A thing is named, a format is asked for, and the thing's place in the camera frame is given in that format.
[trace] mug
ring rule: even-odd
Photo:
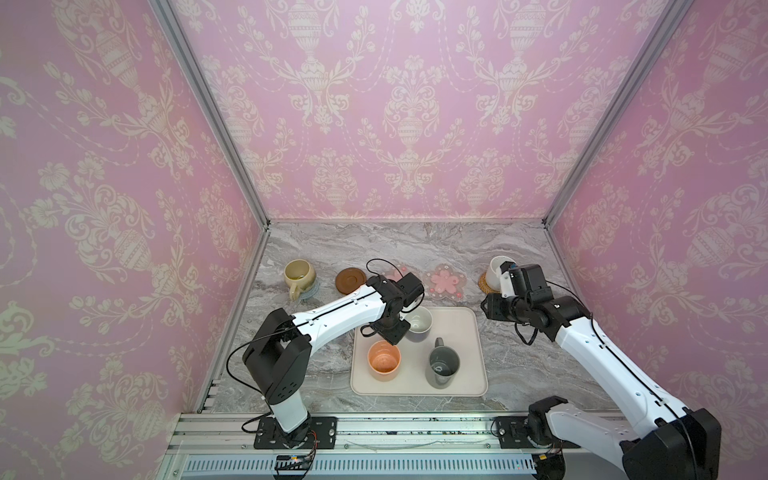
[[[368,366],[371,374],[382,382],[397,376],[400,366],[400,349],[390,345],[386,340],[380,340],[368,350]]]
[[[406,332],[406,338],[412,342],[421,342],[429,335],[429,329],[432,328],[432,314],[425,306],[417,306],[412,312],[403,316],[411,324],[411,328]]]
[[[435,348],[429,354],[427,382],[436,389],[444,389],[456,377],[461,364],[458,353],[451,347],[445,346],[442,338],[438,337],[435,339]]]
[[[315,283],[315,269],[306,260],[294,260],[286,265],[283,277],[290,287],[289,297],[295,302],[302,292]]]
[[[514,263],[515,261],[504,255],[493,257],[488,265],[488,270],[485,272],[485,282],[497,292],[502,291],[502,279],[499,278],[499,275],[501,274],[500,268],[504,262]]]

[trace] brown coaster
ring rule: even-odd
[[[485,282],[485,272],[480,276],[480,280],[478,280],[478,286],[480,287],[480,290],[482,290],[483,293],[498,293],[497,290],[493,290],[488,284]]]
[[[366,282],[366,274],[359,268],[345,268],[336,275],[336,289],[349,295]]]

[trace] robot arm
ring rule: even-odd
[[[539,265],[501,266],[502,292],[481,308],[489,319],[531,325],[570,353],[630,423],[613,422],[550,397],[531,405],[528,428],[540,445],[568,440],[623,469],[631,480],[717,477],[720,424],[688,409],[632,362],[572,296],[554,298]]]
[[[294,315],[280,308],[266,317],[243,362],[274,413],[286,446],[302,443],[310,428],[299,387],[311,355],[364,325],[370,326],[370,335],[378,333],[397,344],[410,328],[400,312],[423,293],[424,286],[413,273],[396,282],[375,275],[356,291],[320,308]]]

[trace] white tray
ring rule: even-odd
[[[488,391],[488,377],[480,348],[475,312],[465,306],[428,306],[432,313],[429,336],[414,343],[403,337],[400,349],[400,367],[397,376],[381,382],[370,374],[368,350],[382,338],[364,337],[355,330],[352,356],[352,391],[358,395],[417,395],[417,396],[483,396]],[[435,339],[442,337],[446,346],[453,348],[462,364],[450,385],[437,389],[427,382],[429,353],[435,348]]]

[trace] mug handle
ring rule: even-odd
[[[292,302],[295,302],[299,299],[300,293],[301,293],[301,290],[299,289],[299,286],[293,283],[290,286],[290,292],[288,293],[288,297],[291,299]]]

